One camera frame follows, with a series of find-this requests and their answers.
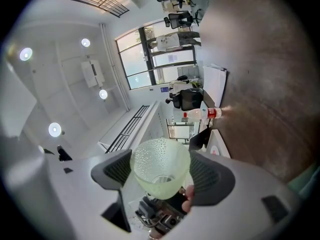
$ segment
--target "window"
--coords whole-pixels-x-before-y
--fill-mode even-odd
[[[148,43],[157,37],[176,31],[190,31],[189,27],[171,29],[163,21],[141,27],[116,40],[122,66],[130,89],[168,83],[178,78],[178,66],[195,65],[196,53],[192,45],[177,51],[150,50]]]

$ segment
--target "green plastic cup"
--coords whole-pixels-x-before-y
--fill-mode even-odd
[[[178,141],[158,138],[140,144],[133,151],[130,167],[151,196],[166,200],[181,188],[190,168],[190,153]]]

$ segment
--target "window frame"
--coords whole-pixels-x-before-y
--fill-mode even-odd
[[[158,22],[155,22],[153,24],[156,24],[156,23],[163,23],[164,24],[164,21],[158,21]],[[156,40],[156,37],[155,38],[152,38],[152,39],[149,39],[147,40],[147,37],[146,37],[146,33],[145,33],[145,28],[146,27],[149,27],[149,26],[152,26],[153,24],[149,24],[149,25],[146,25],[146,26],[143,26],[143,27],[140,27],[138,29],[134,29],[133,31],[130,31],[129,33],[121,36],[120,38],[116,39],[115,40],[115,44],[116,44],[116,48],[117,48],[117,51],[118,51],[118,55],[119,55],[119,58],[120,58],[120,61],[121,61],[121,65],[122,65],[122,69],[123,69],[123,72],[124,72],[124,75],[125,75],[125,78],[126,78],[126,81],[129,85],[129,89],[130,90],[136,90],[136,89],[140,89],[140,88],[145,88],[145,87],[150,87],[150,86],[156,86],[156,85],[162,85],[162,84],[167,84],[166,82],[163,82],[163,83],[158,83],[156,82],[156,77],[155,77],[155,71],[156,70],[159,70],[159,69],[162,69],[162,68],[168,68],[168,67],[175,67],[175,66],[183,66],[183,65],[196,65],[197,64],[197,59],[196,59],[196,50],[195,50],[195,47],[194,45],[187,45],[187,46],[183,46],[182,49],[178,49],[178,50],[175,50],[175,51],[155,51],[155,52],[151,52],[151,50],[148,48],[148,43],[151,43],[151,42],[154,42]],[[118,40],[124,38],[125,36],[128,36],[134,32],[136,32],[138,30],[139,32],[139,35],[140,35],[140,42],[139,43],[136,43],[122,51],[120,51],[119,49],[119,45],[118,45]],[[143,55],[144,55],[144,58],[145,58],[145,63],[146,63],[146,68],[147,70],[145,71],[141,71],[141,72],[138,72],[138,73],[135,73],[135,74],[131,74],[131,75],[127,75],[126,73],[126,69],[124,67],[124,63],[123,63],[123,60],[122,60],[122,56],[121,56],[121,53],[131,49],[131,48],[134,48],[138,45],[142,45],[142,49],[143,49]],[[174,62],[174,63],[168,63],[168,64],[164,64],[164,65],[161,65],[161,66],[155,66],[154,65],[154,60],[153,60],[153,57],[154,56],[157,56],[157,55],[162,55],[162,54],[170,54],[170,53],[173,53],[173,52],[180,52],[180,51],[190,51],[192,50],[192,55],[193,55],[193,60],[189,60],[189,61],[183,61],[183,62]],[[138,87],[138,88],[131,88],[130,86],[130,83],[129,83],[129,80],[128,80],[128,77],[131,77],[131,76],[134,76],[134,75],[139,75],[141,73],[145,73],[145,72],[148,72],[149,73],[149,79],[150,79],[150,82],[151,82],[151,85],[147,85],[147,86],[143,86],[143,87]]]

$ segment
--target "bottle label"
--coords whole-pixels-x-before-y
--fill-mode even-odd
[[[217,116],[217,111],[214,108],[208,108],[208,115],[207,118],[208,119],[215,119]]]

